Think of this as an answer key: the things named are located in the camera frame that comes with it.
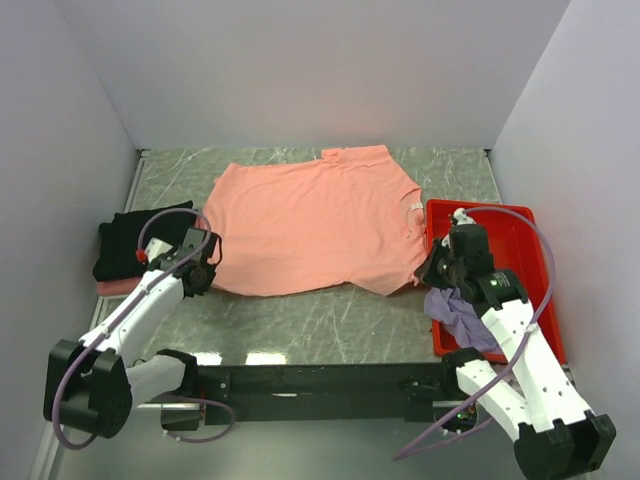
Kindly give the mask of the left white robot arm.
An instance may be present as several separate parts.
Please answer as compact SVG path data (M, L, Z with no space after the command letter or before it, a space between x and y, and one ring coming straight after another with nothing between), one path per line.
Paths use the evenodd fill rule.
M205 294L215 277L212 255L222 239L190 228L181 245L154 258L133 292L116 310L77 341L61 340L48 357L43 416L61 444L80 444L63 433L69 427L91 440L112 438L131 411L165 394L179 402L200 388L196 358L165 349L139 363L153 330L187 297Z

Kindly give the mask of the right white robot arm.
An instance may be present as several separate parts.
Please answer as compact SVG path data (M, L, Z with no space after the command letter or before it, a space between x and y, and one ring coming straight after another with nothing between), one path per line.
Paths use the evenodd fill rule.
M441 371L444 395L468 394L511 438L528 479L569 479L597 470L616 437L606 414L597 415L567 378L549 346L534 307L517 275L498 269L488 233L478 224L458 224L434 243L421 268L429 286L456 288L497 341L519 387L495 372L474 349Z

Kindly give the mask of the salmon pink t shirt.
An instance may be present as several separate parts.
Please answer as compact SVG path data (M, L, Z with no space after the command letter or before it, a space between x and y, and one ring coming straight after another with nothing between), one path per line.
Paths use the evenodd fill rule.
M215 288L282 296L351 283L390 295L426 259L421 188L384 145L292 164L230 164L203 214L222 238Z

